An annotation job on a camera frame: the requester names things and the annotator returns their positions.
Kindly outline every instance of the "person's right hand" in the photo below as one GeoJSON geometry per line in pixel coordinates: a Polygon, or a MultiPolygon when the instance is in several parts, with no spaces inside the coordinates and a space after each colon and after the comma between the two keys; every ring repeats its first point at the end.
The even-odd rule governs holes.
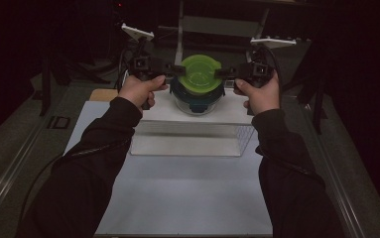
{"type": "Polygon", "coordinates": [[[270,81],[260,88],[253,87],[243,79],[236,79],[235,83],[239,90],[234,90],[234,92],[238,95],[248,96],[249,100],[245,101],[243,105],[245,108],[251,106],[254,115],[280,108],[279,77],[275,71],[270,81]]]}

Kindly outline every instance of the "black cable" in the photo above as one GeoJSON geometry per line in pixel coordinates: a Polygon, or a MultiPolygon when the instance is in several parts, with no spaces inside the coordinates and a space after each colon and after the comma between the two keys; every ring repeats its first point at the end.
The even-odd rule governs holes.
{"type": "Polygon", "coordinates": [[[268,48],[264,45],[260,45],[259,50],[264,50],[266,53],[269,54],[269,56],[273,60],[274,69],[276,70],[277,76],[279,77],[279,97],[280,97],[279,101],[280,101],[280,105],[282,105],[283,76],[282,76],[282,72],[280,70],[279,62],[277,61],[276,56],[274,55],[274,53],[271,51],[270,48],[268,48]]]}
{"type": "Polygon", "coordinates": [[[263,154],[263,158],[269,159],[270,162],[273,162],[273,163],[277,164],[278,166],[284,167],[290,171],[296,172],[296,173],[301,174],[303,176],[306,176],[310,179],[313,179],[316,182],[318,182],[325,189],[325,181],[322,179],[321,176],[319,176],[314,171],[310,171],[308,169],[305,169],[303,167],[297,166],[295,164],[292,164],[292,163],[284,161],[284,160],[280,160],[278,158],[269,157],[266,153],[264,153],[264,150],[261,147],[261,145],[260,145],[260,150],[261,150],[261,153],[263,154]]]}
{"type": "Polygon", "coordinates": [[[122,51],[121,51],[121,55],[119,57],[119,61],[118,61],[118,78],[116,79],[115,83],[114,83],[114,86],[113,86],[113,89],[118,89],[118,92],[119,90],[121,89],[120,88],[120,79],[121,79],[121,76],[123,76],[124,72],[127,70],[127,65],[125,66],[124,69],[122,69],[122,62],[124,60],[124,53],[125,51],[127,51],[127,48],[124,48],[122,51]]]}
{"type": "Polygon", "coordinates": [[[32,181],[32,184],[30,185],[30,187],[28,189],[28,192],[26,193],[26,197],[23,200],[22,208],[20,210],[20,216],[19,216],[19,222],[17,224],[17,230],[20,229],[20,225],[21,225],[22,220],[23,220],[23,216],[24,216],[24,213],[25,213],[26,205],[28,203],[29,195],[32,192],[32,189],[33,189],[36,181],[41,176],[41,174],[47,169],[48,166],[50,166],[51,164],[57,162],[61,158],[63,158],[64,161],[65,160],[72,161],[72,160],[75,160],[75,159],[78,159],[78,158],[82,158],[82,157],[86,157],[86,156],[90,156],[90,155],[94,155],[94,154],[104,153],[106,151],[113,150],[113,149],[115,149],[117,147],[124,146],[125,144],[127,144],[128,142],[130,142],[130,140],[131,140],[131,138],[129,138],[129,139],[125,140],[125,141],[116,141],[116,142],[113,142],[113,143],[110,143],[110,144],[107,144],[107,145],[103,145],[103,146],[100,146],[100,147],[97,147],[97,148],[91,148],[91,149],[87,149],[87,150],[83,150],[83,151],[73,152],[73,153],[70,153],[70,154],[66,153],[65,156],[63,156],[63,153],[61,153],[61,154],[57,155],[55,158],[53,158],[52,160],[50,160],[38,172],[38,174],[35,176],[34,180],[32,181]]]}
{"type": "Polygon", "coordinates": [[[22,223],[22,220],[23,220],[23,216],[24,216],[24,213],[25,213],[25,209],[26,209],[26,205],[28,203],[28,199],[29,199],[29,195],[31,194],[32,192],[32,189],[36,183],[36,181],[38,180],[38,178],[42,175],[42,173],[47,169],[48,166],[50,166],[51,164],[53,164],[55,161],[57,161],[58,159],[62,158],[63,157],[63,153],[57,155],[55,158],[51,159],[39,172],[38,174],[35,176],[35,178],[33,179],[32,181],[32,184],[29,186],[29,189],[28,189],[28,192],[26,193],[26,196],[25,196],[25,199],[23,200],[23,204],[22,204],[22,208],[20,210],[20,215],[19,215],[19,222],[17,224],[17,230],[20,229],[20,224],[22,223]]]}

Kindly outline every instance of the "white bracket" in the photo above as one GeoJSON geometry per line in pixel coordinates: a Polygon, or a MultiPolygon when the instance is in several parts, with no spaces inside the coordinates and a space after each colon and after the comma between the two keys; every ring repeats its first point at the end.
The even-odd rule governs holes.
{"type": "Polygon", "coordinates": [[[146,38],[147,41],[152,41],[152,39],[155,38],[155,34],[153,34],[153,32],[148,33],[148,32],[143,32],[141,30],[138,30],[137,28],[130,28],[130,27],[127,27],[125,23],[122,24],[121,29],[137,42],[140,38],[146,38]]]}
{"type": "Polygon", "coordinates": [[[295,40],[292,41],[283,41],[277,39],[251,39],[251,45],[257,46],[263,44],[264,46],[274,49],[274,48],[283,48],[283,47],[291,47],[296,44],[295,40]]]}

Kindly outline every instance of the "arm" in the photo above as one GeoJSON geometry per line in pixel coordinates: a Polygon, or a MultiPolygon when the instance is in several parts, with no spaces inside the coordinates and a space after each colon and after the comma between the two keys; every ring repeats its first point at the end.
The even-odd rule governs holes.
{"type": "Polygon", "coordinates": [[[115,178],[121,171],[141,106],[164,77],[141,82],[129,77],[106,113],[84,131],[80,142],[53,166],[53,172],[35,197],[17,237],[93,237],[109,203],[115,178]],[[94,148],[111,145],[102,152],[94,148]]]}
{"type": "Polygon", "coordinates": [[[273,224],[273,237],[344,237],[335,209],[325,193],[321,178],[315,174],[303,138],[288,130],[280,109],[277,73],[262,88],[237,80],[255,117],[263,155],[259,179],[273,224]],[[311,172],[306,176],[292,166],[311,172]]]}

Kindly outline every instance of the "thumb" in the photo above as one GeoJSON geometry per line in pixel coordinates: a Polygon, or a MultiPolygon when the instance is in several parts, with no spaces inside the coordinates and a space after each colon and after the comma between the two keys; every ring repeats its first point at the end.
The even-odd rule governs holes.
{"type": "Polygon", "coordinates": [[[239,90],[242,91],[243,94],[247,95],[248,97],[251,96],[251,94],[254,92],[255,87],[253,87],[251,84],[249,84],[245,80],[237,78],[235,81],[239,90]]]}
{"type": "Polygon", "coordinates": [[[153,78],[152,80],[145,81],[144,83],[147,85],[147,89],[149,91],[155,91],[160,86],[162,86],[164,81],[165,81],[165,76],[160,75],[160,76],[153,78]]]}

